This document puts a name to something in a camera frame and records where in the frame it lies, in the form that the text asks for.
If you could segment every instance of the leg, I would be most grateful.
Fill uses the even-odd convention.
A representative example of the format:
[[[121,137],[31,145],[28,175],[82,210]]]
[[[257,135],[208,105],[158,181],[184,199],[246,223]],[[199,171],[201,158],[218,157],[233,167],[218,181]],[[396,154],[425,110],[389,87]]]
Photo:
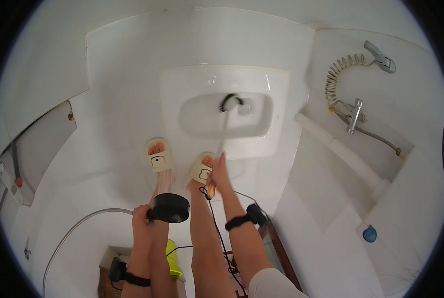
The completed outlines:
[[[212,158],[202,161],[207,166],[213,164]],[[191,195],[190,236],[194,251],[192,273],[194,275],[196,298],[235,297],[235,291],[227,273],[220,238],[207,200],[199,188],[203,184],[192,180],[189,185]]]
[[[156,144],[149,149],[149,155],[164,151],[163,144]],[[158,185],[152,195],[150,205],[153,206],[154,198],[159,193],[170,191],[171,170],[158,173]],[[172,298],[170,285],[169,263],[165,257],[165,248],[169,236],[169,223],[160,220],[154,221],[154,234],[149,252],[149,268],[151,278],[151,296],[161,298]]]

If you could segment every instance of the chrome faucet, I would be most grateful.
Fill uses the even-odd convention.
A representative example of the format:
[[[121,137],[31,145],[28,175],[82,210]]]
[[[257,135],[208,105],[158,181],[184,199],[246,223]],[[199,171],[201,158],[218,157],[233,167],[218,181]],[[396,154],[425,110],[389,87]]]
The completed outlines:
[[[388,72],[390,74],[394,74],[396,71],[396,64],[394,64],[394,61],[385,56],[375,45],[370,43],[368,40],[364,41],[364,48],[373,54],[374,59],[376,59],[376,64],[385,72]]]
[[[359,118],[359,115],[361,114],[362,107],[363,107],[363,101],[359,98],[356,98],[355,106],[353,108],[353,115],[349,116],[351,119],[349,120],[348,127],[346,128],[346,132],[350,135],[355,134],[356,123],[358,122],[358,118]]]

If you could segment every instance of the black strap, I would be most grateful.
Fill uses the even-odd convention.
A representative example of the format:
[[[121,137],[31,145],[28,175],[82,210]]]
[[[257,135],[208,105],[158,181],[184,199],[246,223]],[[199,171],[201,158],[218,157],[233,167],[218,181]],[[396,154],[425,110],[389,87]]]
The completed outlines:
[[[231,220],[229,220],[228,223],[225,224],[225,230],[229,231],[235,227],[241,226],[242,224],[251,221],[250,217],[248,215],[242,216],[242,217],[234,217]]]
[[[151,280],[149,278],[137,277],[129,272],[124,273],[124,280],[136,286],[141,286],[141,287],[151,286]]]

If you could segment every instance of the slipper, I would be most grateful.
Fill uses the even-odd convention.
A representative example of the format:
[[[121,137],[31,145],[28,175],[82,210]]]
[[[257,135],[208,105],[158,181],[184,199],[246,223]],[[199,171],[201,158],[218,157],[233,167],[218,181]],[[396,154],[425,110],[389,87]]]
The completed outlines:
[[[186,180],[186,189],[189,188],[189,183],[192,179],[205,185],[207,183],[208,174],[212,172],[212,168],[202,164],[204,157],[212,157],[215,160],[215,154],[212,152],[203,152],[196,159],[190,167],[189,176]]]
[[[151,164],[152,171],[154,173],[159,173],[172,168],[172,155],[170,152],[169,144],[161,138],[155,138],[147,142],[146,144],[146,154],[149,152],[149,148],[157,143],[162,143],[165,147],[164,151],[159,153],[154,153],[147,156],[149,163]]]

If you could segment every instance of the drain pipe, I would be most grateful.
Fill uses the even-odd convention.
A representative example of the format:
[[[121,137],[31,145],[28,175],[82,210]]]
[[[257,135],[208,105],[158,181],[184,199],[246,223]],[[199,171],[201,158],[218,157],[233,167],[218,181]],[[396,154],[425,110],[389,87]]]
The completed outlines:
[[[296,122],[302,125],[303,129],[309,131],[321,143],[330,148],[339,156],[355,173],[366,183],[373,192],[373,199],[377,201],[391,184],[386,179],[381,178],[364,160],[362,160],[353,150],[348,148],[343,142],[332,136],[324,128],[316,124],[302,113],[295,116]]]

